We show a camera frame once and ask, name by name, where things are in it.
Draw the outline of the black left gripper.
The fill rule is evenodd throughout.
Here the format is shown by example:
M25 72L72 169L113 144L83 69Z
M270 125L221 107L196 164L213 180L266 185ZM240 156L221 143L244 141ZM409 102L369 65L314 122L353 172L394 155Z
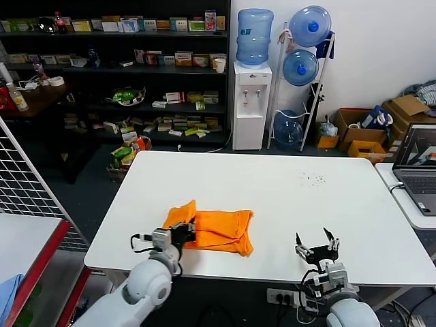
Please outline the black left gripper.
M185 244L191 242L196 237L195 220L189 222L189 227L186 223L178 222L170 226L172 230L172 244Z

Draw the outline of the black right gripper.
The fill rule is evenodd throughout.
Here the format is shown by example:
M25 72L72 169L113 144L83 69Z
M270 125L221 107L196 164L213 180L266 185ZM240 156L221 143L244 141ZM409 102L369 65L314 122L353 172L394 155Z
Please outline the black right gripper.
M332 262L337 260L337 251L339 249L340 240L326 228L324 228L324 233L329 241L329 244L313 248L308 248L303 245L298 233L296 233L296 253L302 259L305 259L307 264L314 265L317 267L317 269L321 269L322 260L330 260Z

